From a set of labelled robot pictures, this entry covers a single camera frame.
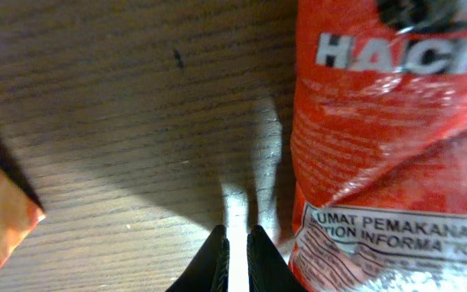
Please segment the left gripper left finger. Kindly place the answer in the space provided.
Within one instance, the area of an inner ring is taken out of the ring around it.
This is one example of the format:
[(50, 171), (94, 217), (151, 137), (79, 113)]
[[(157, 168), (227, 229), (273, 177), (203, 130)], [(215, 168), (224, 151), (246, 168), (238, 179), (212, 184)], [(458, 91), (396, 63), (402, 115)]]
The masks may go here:
[(166, 292), (227, 292), (229, 240), (226, 227), (216, 225), (183, 273)]

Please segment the orange red snack pouch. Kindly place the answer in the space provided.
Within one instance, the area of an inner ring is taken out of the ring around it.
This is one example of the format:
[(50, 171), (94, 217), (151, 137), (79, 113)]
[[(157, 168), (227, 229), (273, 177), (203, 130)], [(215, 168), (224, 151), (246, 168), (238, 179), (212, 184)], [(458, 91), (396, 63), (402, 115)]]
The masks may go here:
[(467, 291), (467, 0), (300, 0), (289, 259), (309, 291)]

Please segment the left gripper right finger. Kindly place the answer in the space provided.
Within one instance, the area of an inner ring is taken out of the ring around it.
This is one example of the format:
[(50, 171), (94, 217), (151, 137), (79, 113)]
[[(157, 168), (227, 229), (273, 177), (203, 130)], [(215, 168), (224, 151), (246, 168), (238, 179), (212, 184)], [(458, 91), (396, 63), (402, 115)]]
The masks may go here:
[(250, 292), (306, 292), (261, 225), (247, 235)]

